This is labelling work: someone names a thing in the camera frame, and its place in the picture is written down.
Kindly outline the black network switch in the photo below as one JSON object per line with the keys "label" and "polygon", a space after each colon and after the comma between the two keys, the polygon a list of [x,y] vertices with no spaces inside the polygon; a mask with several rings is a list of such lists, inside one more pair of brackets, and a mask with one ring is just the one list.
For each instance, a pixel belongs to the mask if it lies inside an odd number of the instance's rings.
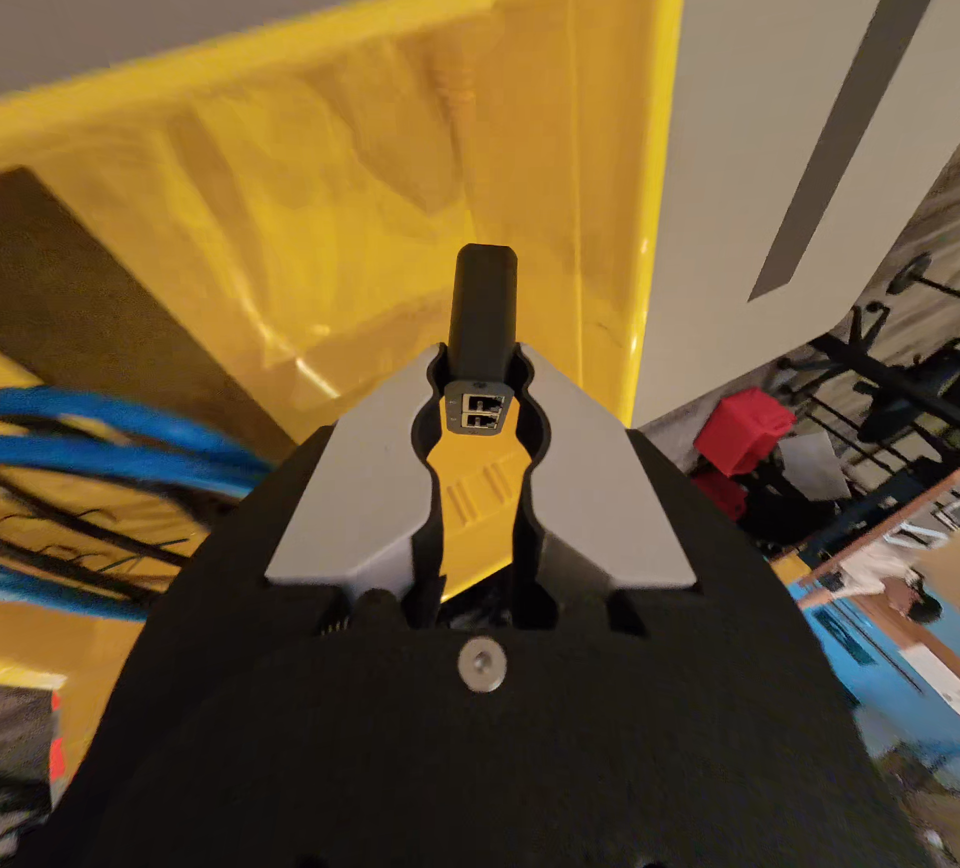
{"label": "black network switch", "polygon": [[446,427],[456,435],[495,437],[514,399],[508,382],[517,323],[517,256],[510,246],[465,244],[456,261]]}

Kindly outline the black floor lamp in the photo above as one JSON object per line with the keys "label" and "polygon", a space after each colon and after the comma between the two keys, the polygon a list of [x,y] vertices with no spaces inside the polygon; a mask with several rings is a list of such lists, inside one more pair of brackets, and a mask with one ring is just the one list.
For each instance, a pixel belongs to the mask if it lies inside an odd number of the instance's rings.
{"label": "black floor lamp", "polygon": [[926,276],[926,270],[930,269],[932,254],[921,252],[915,257],[912,257],[897,274],[891,278],[891,282],[885,287],[885,293],[889,297],[898,297],[906,293],[913,285],[925,285],[930,287],[941,295],[947,295],[951,298],[960,298],[960,293],[956,287],[945,285],[941,282],[934,282]]}

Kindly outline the black office chair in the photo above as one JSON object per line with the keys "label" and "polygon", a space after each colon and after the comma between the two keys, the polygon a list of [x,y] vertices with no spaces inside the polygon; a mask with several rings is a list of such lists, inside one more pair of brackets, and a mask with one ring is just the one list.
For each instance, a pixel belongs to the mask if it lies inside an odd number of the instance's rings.
{"label": "black office chair", "polygon": [[835,410],[833,418],[854,427],[859,444],[889,450],[887,442],[913,429],[930,446],[940,448],[940,442],[915,422],[930,414],[949,429],[958,429],[958,338],[945,340],[928,354],[915,354],[906,366],[874,358],[872,349],[893,312],[887,298],[895,297],[884,291],[884,298],[854,304],[846,338],[824,334],[807,341],[809,356],[775,358],[775,371],[783,375],[777,392],[792,405],[805,407],[807,418],[813,418],[814,409],[829,409],[818,390],[846,373],[855,373],[852,390],[870,399],[867,414],[852,422]]}

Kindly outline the red plastic bin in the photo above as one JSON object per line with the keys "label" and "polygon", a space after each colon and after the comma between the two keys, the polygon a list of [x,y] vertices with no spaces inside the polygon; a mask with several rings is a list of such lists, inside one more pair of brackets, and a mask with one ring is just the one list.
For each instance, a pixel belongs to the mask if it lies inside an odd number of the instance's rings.
{"label": "red plastic bin", "polygon": [[51,782],[51,799],[52,799],[52,804],[58,802],[58,799],[62,797],[64,789],[65,789],[65,784],[67,784],[67,774],[65,774],[65,752],[64,752],[64,737],[62,737],[62,698],[60,698],[60,690],[58,689],[52,689],[51,692],[51,720],[49,720],[49,728],[51,728],[51,741],[49,741],[49,782]]}
{"label": "red plastic bin", "polygon": [[723,397],[693,440],[693,448],[723,476],[751,474],[798,416],[758,386]]}
{"label": "red plastic bin", "polygon": [[689,476],[693,485],[706,494],[721,513],[738,522],[747,511],[747,489],[715,468],[697,470]]}

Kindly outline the wooden desk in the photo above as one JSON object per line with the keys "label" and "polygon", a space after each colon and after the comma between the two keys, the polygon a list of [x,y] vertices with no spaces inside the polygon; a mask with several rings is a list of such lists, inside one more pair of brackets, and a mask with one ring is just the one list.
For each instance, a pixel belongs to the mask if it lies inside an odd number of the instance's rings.
{"label": "wooden desk", "polygon": [[786,573],[783,565],[781,578],[785,584],[813,586],[878,541],[932,549],[956,530],[956,515],[958,468],[925,489],[919,489],[915,476],[912,481],[891,478],[788,554],[788,562],[798,562],[798,573]]}

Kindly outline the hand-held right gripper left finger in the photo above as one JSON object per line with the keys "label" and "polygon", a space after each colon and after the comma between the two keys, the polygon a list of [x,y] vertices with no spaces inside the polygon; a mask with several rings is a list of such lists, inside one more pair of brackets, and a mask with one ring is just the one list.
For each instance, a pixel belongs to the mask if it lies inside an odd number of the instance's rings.
{"label": "hand-held right gripper left finger", "polygon": [[338,418],[265,577],[327,584],[349,601],[404,597],[415,584],[415,534],[432,513],[432,476],[415,453],[415,420],[433,399],[433,343]]}

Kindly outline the white sheet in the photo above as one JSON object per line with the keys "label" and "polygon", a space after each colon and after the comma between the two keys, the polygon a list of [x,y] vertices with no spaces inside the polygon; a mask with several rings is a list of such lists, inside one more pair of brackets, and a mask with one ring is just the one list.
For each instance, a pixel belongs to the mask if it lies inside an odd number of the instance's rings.
{"label": "white sheet", "polygon": [[811,502],[839,502],[850,498],[850,485],[831,435],[824,429],[788,435],[777,452],[783,476]]}

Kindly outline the yellow plastic bin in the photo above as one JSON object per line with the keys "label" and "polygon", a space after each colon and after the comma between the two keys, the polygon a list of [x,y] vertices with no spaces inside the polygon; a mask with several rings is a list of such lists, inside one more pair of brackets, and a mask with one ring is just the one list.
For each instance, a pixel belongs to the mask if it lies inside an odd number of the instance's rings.
{"label": "yellow plastic bin", "polygon": [[519,336],[630,424],[684,0],[359,0],[2,95],[24,170],[282,431],[519,257]]}

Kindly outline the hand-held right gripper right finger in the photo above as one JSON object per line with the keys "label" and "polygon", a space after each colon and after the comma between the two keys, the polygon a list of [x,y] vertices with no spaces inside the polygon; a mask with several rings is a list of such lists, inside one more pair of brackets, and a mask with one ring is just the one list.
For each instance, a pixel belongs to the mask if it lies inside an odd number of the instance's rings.
{"label": "hand-held right gripper right finger", "polygon": [[510,386],[529,455],[512,530],[516,618],[691,590],[695,569],[624,424],[529,343],[514,349]]}

